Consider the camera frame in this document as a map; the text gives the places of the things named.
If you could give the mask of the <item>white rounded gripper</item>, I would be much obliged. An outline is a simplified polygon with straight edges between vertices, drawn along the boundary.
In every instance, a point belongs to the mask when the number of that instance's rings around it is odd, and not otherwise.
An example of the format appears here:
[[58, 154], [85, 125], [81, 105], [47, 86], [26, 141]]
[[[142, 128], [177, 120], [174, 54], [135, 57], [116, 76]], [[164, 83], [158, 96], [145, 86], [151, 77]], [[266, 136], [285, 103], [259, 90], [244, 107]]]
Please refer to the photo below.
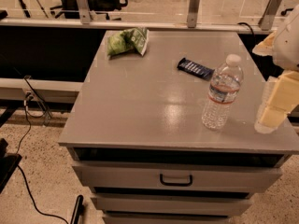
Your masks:
[[262, 103], [259, 106], [254, 128], [258, 133], [272, 133], [299, 105], [299, 5], [277, 29], [257, 44], [252, 52], [271, 56], [273, 63], [284, 71], [279, 77], [265, 82]]

